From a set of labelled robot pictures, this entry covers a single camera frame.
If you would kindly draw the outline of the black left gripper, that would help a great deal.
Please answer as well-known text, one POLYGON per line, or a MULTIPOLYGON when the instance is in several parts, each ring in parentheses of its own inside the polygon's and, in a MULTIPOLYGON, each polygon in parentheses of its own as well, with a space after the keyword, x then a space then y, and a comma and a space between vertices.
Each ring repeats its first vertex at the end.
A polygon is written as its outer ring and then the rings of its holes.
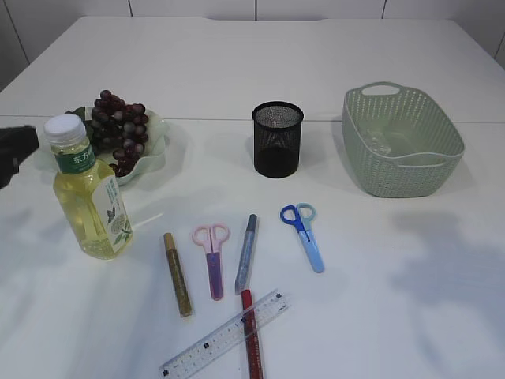
POLYGON ((36 128, 25 125, 1 128, 0 141, 0 186, 3 189, 19 173, 20 165, 39 148, 39 140, 36 128))

